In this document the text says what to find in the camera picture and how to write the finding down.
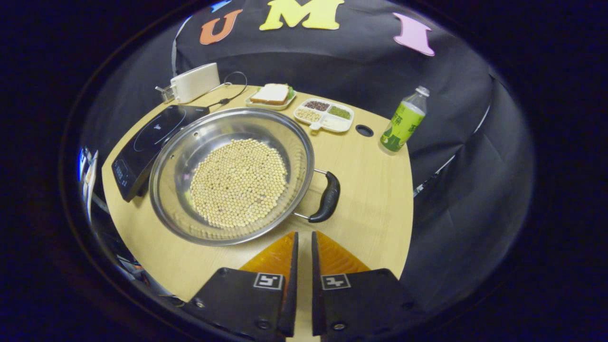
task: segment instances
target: power cord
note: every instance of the power cord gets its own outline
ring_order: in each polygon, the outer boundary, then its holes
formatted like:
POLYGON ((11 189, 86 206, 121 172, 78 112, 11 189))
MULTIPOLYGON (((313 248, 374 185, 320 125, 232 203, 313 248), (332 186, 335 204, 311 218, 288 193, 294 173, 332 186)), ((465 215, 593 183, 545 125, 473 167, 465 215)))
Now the power cord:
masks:
POLYGON ((228 98, 221 99, 221 100, 217 101, 216 103, 214 103, 213 105, 207 106, 207 108, 211 108, 211 106, 215 106, 215 105, 222 105, 223 106, 223 105, 229 103, 230 101, 236 99, 239 95, 241 95, 243 92, 245 92, 245 89, 247 89, 247 84, 248 84, 247 83, 247 76, 245 74, 243 74, 242 72, 240 72, 240 71, 233 71, 230 74, 228 74, 228 76, 224 77, 224 84, 231 85, 232 83, 226 82, 226 80, 228 79, 228 77, 230 77, 230 76, 232 76, 234 74, 241 74, 245 78, 245 85, 243 86, 243 89, 241 90, 241 92, 239 92, 237 95, 234 95, 233 97, 231 97, 229 99, 228 98))

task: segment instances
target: sandwich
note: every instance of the sandwich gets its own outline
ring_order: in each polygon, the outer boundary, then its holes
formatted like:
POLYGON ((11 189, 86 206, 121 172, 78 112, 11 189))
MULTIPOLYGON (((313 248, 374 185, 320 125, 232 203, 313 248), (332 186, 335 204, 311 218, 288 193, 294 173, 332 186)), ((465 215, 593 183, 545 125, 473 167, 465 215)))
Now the sandwich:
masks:
POLYGON ((260 88, 250 100, 253 103, 261 103, 265 105, 280 106, 287 103, 292 93, 291 87, 288 85, 280 85, 277 83, 268 83, 260 88))

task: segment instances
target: wooden table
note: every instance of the wooden table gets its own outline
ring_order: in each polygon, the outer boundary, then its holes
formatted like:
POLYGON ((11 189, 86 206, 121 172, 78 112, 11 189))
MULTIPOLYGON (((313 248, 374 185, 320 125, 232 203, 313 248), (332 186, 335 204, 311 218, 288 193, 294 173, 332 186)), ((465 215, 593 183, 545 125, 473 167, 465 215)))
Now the wooden table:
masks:
MULTIPOLYGON (((188 105, 207 106, 232 97, 241 89, 241 85, 222 87, 188 105)), ((256 86, 248 86, 242 95, 221 108, 214 106, 212 112, 244 106, 245 98, 256 89, 256 86)), ((293 118, 296 107, 311 97, 317 96, 300 92, 281 112, 293 118)), ((319 337, 313 338, 311 333, 311 233, 314 230, 322 231, 340 243, 372 270, 388 268, 400 277, 412 233, 412 173, 407 146, 396 156, 386 155, 378 147, 379 135, 389 122, 387 119, 349 106, 355 113, 354 122, 345 133, 323 129, 311 133, 303 124, 313 143, 315 167, 334 173, 342 188, 337 209, 329 220, 314 224, 290 216, 271 232, 250 242, 211 247, 183 240, 165 228, 157 219, 147 194, 125 202, 112 174, 111 164, 123 146, 149 120, 172 104, 175 103, 161 104, 141 118, 116 144, 102 167, 103 190, 121 238, 163 287, 183 301, 189 301, 218 268, 239 268, 272 242, 291 231, 298 231, 297 313, 293 340, 318 341, 319 337), (374 135, 368 138, 359 134, 355 130, 358 124, 370 127, 374 135)), ((296 211, 315 212, 325 186, 325 177, 315 174, 296 211)))

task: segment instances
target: white tray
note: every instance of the white tray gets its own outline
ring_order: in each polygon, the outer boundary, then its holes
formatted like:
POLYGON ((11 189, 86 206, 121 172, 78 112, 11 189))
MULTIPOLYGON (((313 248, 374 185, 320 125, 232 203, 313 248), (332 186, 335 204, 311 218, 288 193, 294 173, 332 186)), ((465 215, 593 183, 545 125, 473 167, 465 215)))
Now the white tray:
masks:
POLYGON ((245 99, 245 105, 246 106, 248 106, 248 107, 265 108, 267 110, 284 110, 285 108, 287 108, 289 106, 289 104, 298 95, 298 92, 294 90, 294 95, 291 97, 291 99, 287 100, 287 102, 284 105, 275 106, 275 105, 265 105, 263 103, 253 103, 253 102, 251 102, 251 97, 253 95, 256 95, 257 93, 258 92, 256 91, 255 93, 251 94, 251 96, 249 96, 248 98, 245 99))
POLYGON ((353 120, 354 120, 354 111, 352 109, 350 109, 349 107, 339 105, 338 103, 334 103, 331 101, 321 100, 321 99, 308 99, 308 100, 302 102, 302 104, 299 105, 294 110, 294 117, 296 119, 298 119, 299 121, 310 125, 310 129, 312 129, 313 131, 316 131, 322 127, 324 130, 340 133, 340 132, 346 132, 350 129, 351 125, 353 124, 353 120), (329 106, 327 107, 327 109, 325 111, 319 111, 319 110, 316 110, 313 108, 308 108, 306 106, 306 104, 311 101, 327 103, 327 104, 329 104, 329 106), (350 119, 344 119, 343 117, 339 117, 339 116, 330 114, 328 111, 330 110, 330 108, 332 106, 336 106, 342 110, 348 111, 350 113, 350 119), (298 112, 298 109, 300 109, 300 108, 303 108, 306 110, 312 110, 313 112, 319 113, 321 115, 321 118, 318 121, 309 121, 302 117, 299 117, 297 115, 297 112, 298 112))

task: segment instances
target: bottle cap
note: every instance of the bottle cap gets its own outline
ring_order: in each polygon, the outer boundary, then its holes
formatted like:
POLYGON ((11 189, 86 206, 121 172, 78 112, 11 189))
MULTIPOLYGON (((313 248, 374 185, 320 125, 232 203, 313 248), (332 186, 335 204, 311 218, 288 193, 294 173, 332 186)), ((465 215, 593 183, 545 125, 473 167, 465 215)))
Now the bottle cap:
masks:
POLYGON ((418 86, 418 87, 416 88, 416 91, 417 91, 417 92, 419 92, 420 94, 422 94, 422 95, 426 96, 426 97, 428 97, 428 96, 429 96, 429 94, 430 94, 430 93, 429 93, 429 90, 428 90, 428 89, 426 89, 426 88, 425 88, 425 87, 423 87, 423 86, 418 86))

